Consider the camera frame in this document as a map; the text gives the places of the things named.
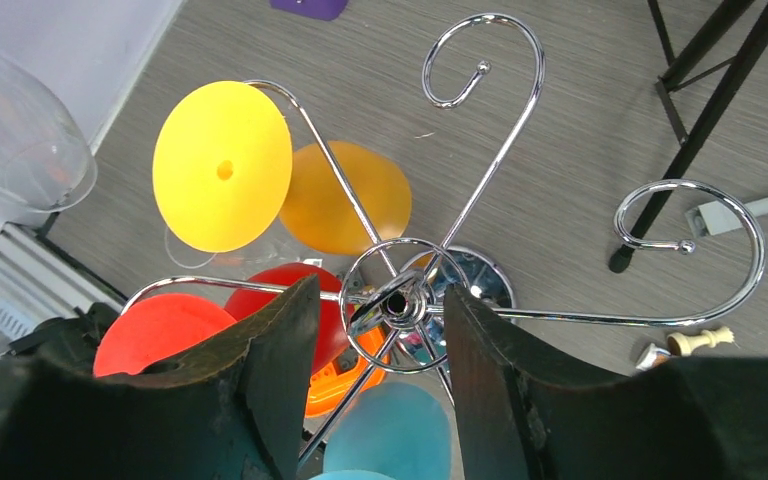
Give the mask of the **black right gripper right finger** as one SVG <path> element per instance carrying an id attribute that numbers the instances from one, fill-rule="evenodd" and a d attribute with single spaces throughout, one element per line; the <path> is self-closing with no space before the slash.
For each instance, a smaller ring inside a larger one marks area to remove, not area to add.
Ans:
<path id="1" fill-rule="evenodd" d="M 444 324 L 468 479 L 768 479 L 768 358 L 684 357 L 626 377 L 460 286 Z"/>

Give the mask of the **yellow plastic wine glass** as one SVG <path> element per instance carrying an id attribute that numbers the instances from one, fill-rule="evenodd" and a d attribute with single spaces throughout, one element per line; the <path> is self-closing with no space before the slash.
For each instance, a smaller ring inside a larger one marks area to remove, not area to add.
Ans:
<path id="1" fill-rule="evenodd" d="M 169 230 L 207 253 L 243 248 L 275 222 L 326 254 L 357 255 L 401 236 L 413 203 L 401 168 L 320 132 L 295 148 L 275 101 L 282 92 L 269 81 L 222 80 L 172 109 L 152 160 L 153 194 Z"/>

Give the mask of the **blue plastic wine glass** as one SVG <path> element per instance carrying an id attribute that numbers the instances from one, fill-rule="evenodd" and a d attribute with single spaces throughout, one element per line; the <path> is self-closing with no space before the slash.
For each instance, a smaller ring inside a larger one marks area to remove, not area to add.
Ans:
<path id="1" fill-rule="evenodd" d="M 319 479 L 448 479 L 452 438 L 441 403 L 388 382 L 361 393 L 327 440 Z"/>

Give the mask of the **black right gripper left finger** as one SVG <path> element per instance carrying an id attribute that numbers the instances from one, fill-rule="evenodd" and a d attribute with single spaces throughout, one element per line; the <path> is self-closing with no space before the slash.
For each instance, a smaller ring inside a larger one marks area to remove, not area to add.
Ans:
<path id="1" fill-rule="evenodd" d="M 145 374 L 0 359 L 0 479 L 292 479 L 319 327 L 308 276 Z"/>

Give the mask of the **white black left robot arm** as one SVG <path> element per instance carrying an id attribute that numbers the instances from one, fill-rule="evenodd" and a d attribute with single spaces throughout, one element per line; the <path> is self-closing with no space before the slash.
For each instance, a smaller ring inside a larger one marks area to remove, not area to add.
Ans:
<path id="1" fill-rule="evenodd" d="M 31 333 L 9 343 L 5 357 L 41 356 L 84 374 L 91 374 L 103 336 L 119 312 L 106 303 L 92 303 L 86 311 L 75 307 L 68 318 L 43 321 Z"/>

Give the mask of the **red plastic wine glass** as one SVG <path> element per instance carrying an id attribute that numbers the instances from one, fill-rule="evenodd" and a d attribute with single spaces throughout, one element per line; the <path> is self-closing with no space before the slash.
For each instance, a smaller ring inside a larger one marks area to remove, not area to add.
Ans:
<path id="1" fill-rule="evenodd" d="M 304 263 L 290 263 L 261 271 L 250 281 L 289 286 L 316 274 L 324 292 L 338 293 L 341 281 L 326 270 Z M 135 375 L 149 365 L 176 355 L 262 309 L 276 294 L 238 289 L 226 307 L 203 297 L 159 294 L 137 302 L 120 315 L 102 337 L 93 362 L 96 377 L 126 373 Z M 320 302 L 320 325 L 312 373 L 336 359 L 348 345 L 339 307 L 335 301 Z"/>

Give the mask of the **chrome wine glass rack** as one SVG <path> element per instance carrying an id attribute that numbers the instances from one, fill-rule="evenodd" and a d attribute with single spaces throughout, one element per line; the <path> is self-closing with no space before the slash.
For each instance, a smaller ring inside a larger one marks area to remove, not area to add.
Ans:
<path id="1" fill-rule="evenodd" d="M 464 277 L 465 274 L 463 273 L 462 269 L 460 269 L 460 266 L 449 254 L 447 250 L 448 244 L 460 229 L 465 218 L 472 211 L 474 204 L 477 202 L 477 200 L 485 190 L 486 184 L 488 184 L 489 181 L 493 178 L 493 176 L 499 169 L 499 166 L 501 165 L 502 161 L 506 157 L 507 152 L 510 149 L 512 143 L 514 142 L 514 140 L 516 140 L 518 135 L 524 129 L 525 124 L 531 117 L 533 110 L 542 92 L 544 77 L 545 77 L 545 70 L 546 70 L 544 49 L 538 37 L 528 25 L 509 15 L 497 14 L 497 13 L 484 13 L 480 15 L 473 15 L 473 16 L 467 17 L 466 19 L 460 21 L 459 23 L 449 27 L 446 31 L 444 31 L 444 33 L 440 35 L 437 41 L 432 45 L 423 63 L 423 67 L 422 67 L 423 91 L 426 98 L 436 107 L 442 108 L 442 109 L 453 109 L 458 107 L 469 97 L 469 95 L 472 93 L 472 91 L 475 89 L 478 83 L 480 83 L 481 79 L 487 74 L 487 72 L 489 72 L 490 67 L 487 66 L 489 64 L 487 64 L 486 62 L 481 62 L 479 66 L 476 67 L 476 72 L 473 74 L 473 76 L 471 77 L 467 85 L 462 89 L 462 91 L 454 99 L 450 101 L 449 100 L 443 101 L 438 97 L 436 97 L 432 92 L 431 70 L 433 68 L 434 61 L 436 60 L 436 57 L 439 54 L 439 50 L 455 34 L 467 28 L 474 27 L 477 25 L 484 25 L 484 24 L 499 24 L 499 25 L 504 25 L 507 27 L 514 28 L 525 37 L 525 39 L 530 44 L 533 50 L 533 55 L 535 58 L 535 78 L 534 78 L 531 92 L 529 94 L 528 100 L 526 102 L 526 105 L 522 113 L 520 114 L 517 122 L 512 127 L 512 130 L 509 133 L 508 137 L 506 138 L 505 143 L 503 143 L 502 147 L 500 147 L 499 152 L 496 154 L 490 166 L 488 167 L 484 177 L 479 183 L 479 186 L 473 192 L 472 196 L 467 202 L 467 205 L 462 209 L 462 212 L 460 213 L 459 217 L 457 217 L 449 233 L 447 233 L 447 236 L 444 238 L 443 245 L 436 245 L 433 243 L 425 242 L 424 240 L 420 241 L 421 239 L 407 238 L 407 237 L 395 238 L 387 241 L 377 240 L 372 245 L 372 247 L 370 247 L 370 249 L 365 251 L 360 257 L 357 258 L 356 262 L 350 268 L 349 275 L 354 273 L 354 271 L 359 267 L 360 263 L 362 263 L 366 259 L 366 257 L 368 257 L 369 255 L 375 254 L 379 250 L 385 250 L 396 244 L 416 244 L 416 245 L 422 244 L 422 245 L 425 245 L 430 250 L 430 252 L 433 252 L 433 255 L 431 256 L 431 260 L 429 261 L 427 268 L 433 270 L 434 265 L 436 263 L 439 263 L 439 260 L 441 258 L 444 259 L 444 263 L 448 262 L 452 266 L 452 268 L 455 268 L 457 270 L 458 281 L 460 283 L 463 283 L 463 285 L 466 285 L 467 289 L 465 290 L 468 290 L 469 283 Z M 299 112 L 299 114 L 303 117 L 303 119 L 307 123 L 312 134 L 314 135 L 315 132 L 319 132 L 315 124 L 309 118 L 309 115 L 307 114 L 306 110 L 298 103 L 297 98 L 292 93 L 284 89 L 282 86 L 280 87 L 283 90 L 281 95 L 284 95 L 288 100 L 290 100 L 294 108 Z M 742 224 L 742 227 L 749 238 L 752 258 L 751 258 L 750 269 L 747 274 L 747 277 L 744 280 L 742 286 L 738 289 L 738 291 L 731 298 L 729 298 L 727 301 L 725 301 L 721 305 L 716 306 L 709 311 L 695 314 L 695 316 L 676 317 L 676 318 L 647 318 L 647 317 L 633 317 L 633 316 L 631 317 L 613 316 L 612 317 L 609 315 L 602 315 L 602 314 L 563 313 L 563 312 L 527 311 L 527 310 L 517 310 L 517 309 L 493 308 L 489 306 L 489 304 L 486 304 L 485 302 L 484 303 L 488 307 L 490 307 L 495 313 L 497 313 L 503 320 L 509 323 L 510 323 L 509 320 L 511 319 L 536 319 L 536 320 L 552 320 L 552 321 L 582 323 L 582 324 L 583 323 L 601 324 L 601 325 L 615 324 L 615 325 L 633 326 L 633 327 L 658 327 L 658 326 L 683 327 L 683 326 L 691 326 L 691 325 L 705 323 L 707 321 L 714 320 L 716 318 L 719 318 L 725 315 L 726 313 L 731 312 L 732 310 L 742 305 L 751 296 L 751 294 L 754 293 L 754 291 L 757 289 L 763 277 L 763 274 L 765 272 L 766 263 L 767 263 L 766 239 L 764 237 L 760 224 L 758 223 L 755 216 L 750 212 L 750 210 L 739 200 L 703 182 L 699 182 L 695 180 L 684 180 L 684 179 L 677 179 L 677 180 L 662 179 L 662 180 L 651 182 L 639 187 L 638 189 L 629 193 L 622 200 L 622 202 L 617 207 L 617 210 L 614 214 L 614 219 L 613 219 L 614 231 L 616 235 L 618 235 L 618 237 L 621 239 L 623 243 L 623 247 L 628 247 L 628 248 L 631 248 L 632 250 L 676 251 L 676 252 L 684 252 L 684 254 L 692 253 L 695 248 L 695 244 L 690 240 L 682 240 L 682 241 L 644 240 L 632 234 L 628 229 L 626 229 L 624 225 L 624 219 L 627 211 L 632 206 L 632 204 L 636 202 L 640 197 L 650 195 L 650 194 L 652 196 L 655 196 L 656 194 L 661 194 L 664 192 L 670 192 L 670 191 L 679 190 L 679 189 L 696 190 L 696 191 L 704 192 L 714 197 L 721 205 L 731 210 L 731 212 L 736 216 L 736 218 Z M 380 359 L 383 358 L 384 355 L 389 353 L 393 344 L 395 344 L 395 342 L 399 340 L 398 331 L 409 330 L 413 328 L 417 330 L 418 332 L 417 335 L 419 335 L 421 339 L 425 341 L 424 339 L 427 336 L 427 333 L 425 331 L 426 320 L 430 321 L 431 318 L 436 316 L 444 317 L 444 305 L 443 304 L 438 305 L 433 303 L 433 301 L 435 300 L 435 297 L 433 295 L 432 286 L 429 286 L 430 284 L 427 278 L 431 274 L 430 272 L 431 270 L 429 270 L 428 272 L 425 272 L 425 271 L 409 269 L 409 270 L 401 271 L 397 274 L 394 274 L 395 276 L 392 279 L 392 281 L 382 285 L 377 290 L 373 291 L 373 293 L 371 293 L 369 296 L 362 297 L 362 298 L 358 297 L 358 299 L 354 299 L 353 301 L 360 302 L 360 303 L 357 303 L 357 309 L 355 310 L 355 312 L 353 313 L 353 316 L 351 317 L 347 317 L 346 311 L 345 311 L 346 304 L 349 300 L 349 296 L 346 293 L 346 288 L 343 288 L 340 292 L 336 294 L 331 294 L 328 292 L 320 292 L 320 300 L 335 301 L 338 304 L 340 314 L 342 315 L 341 321 L 343 324 L 343 330 L 347 333 L 350 344 L 355 345 L 355 343 L 353 342 L 356 341 L 356 338 L 355 338 L 356 336 L 359 336 L 361 333 L 366 333 L 366 330 L 371 330 L 372 327 L 378 326 L 382 322 L 388 323 L 391 325 L 390 333 L 392 335 L 390 335 L 385 339 L 385 342 L 382 344 L 380 351 L 378 351 L 374 355 L 369 355 L 368 352 L 363 350 L 360 346 L 353 347 L 356 349 L 358 354 L 366 358 L 367 361 L 369 362 L 367 370 L 365 370 L 364 373 L 360 375 L 359 379 L 355 382 L 355 384 L 353 384 L 349 388 L 344 398 L 340 400 L 340 402 L 338 402 L 338 405 L 335 407 L 335 410 L 330 414 L 330 416 L 327 417 L 325 422 L 320 426 L 319 430 L 317 430 L 313 434 L 313 436 L 310 438 L 309 442 L 306 444 L 306 446 L 300 453 L 300 457 L 299 457 L 300 466 L 304 466 L 304 464 L 309 459 L 310 455 L 312 455 L 311 453 L 312 450 L 320 446 L 324 436 L 330 430 L 332 430 L 332 427 L 334 427 L 334 425 L 337 424 L 336 422 L 338 422 L 342 418 L 342 416 L 348 412 L 349 407 L 351 407 L 350 403 L 352 403 L 354 399 L 358 397 L 360 389 L 366 383 L 367 377 L 371 375 L 372 370 L 377 368 L 381 370 L 387 370 L 387 371 L 390 371 L 391 373 L 396 373 L 396 374 L 413 375 L 413 374 L 422 373 L 427 370 L 437 369 L 437 367 L 441 366 L 443 363 L 448 363 L 448 355 L 446 356 L 441 355 L 439 357 L 435 357 L 434 356 L 436 355 L 435 349 L 433 346 L 429 346 L 430 344 L 426 345 L 423 348 L 426 348 L 427 350 L 429 350 L 429 355 L 431 356 L 431 360 L 429 360 L 425 364 L 420 364 L 416 368 L 413 368 L 413 367 L 412 368 L 402 368 L 402 367 L 396 368 L 396 366 L 392 366 L 387 363 L 384 363 L 383 361 L 379 361 Z M 450 396 L 450 400 L 454 402 L 450 375 L 446 373 L 445 369 L 442 369 L 440 372 L 441 373 L 439 373 L 439 376 L 440 376 L 441 382 L 443 386 L 446 389 L 448 389 L 447 392 L 449 392 L 448 395 Z"/>

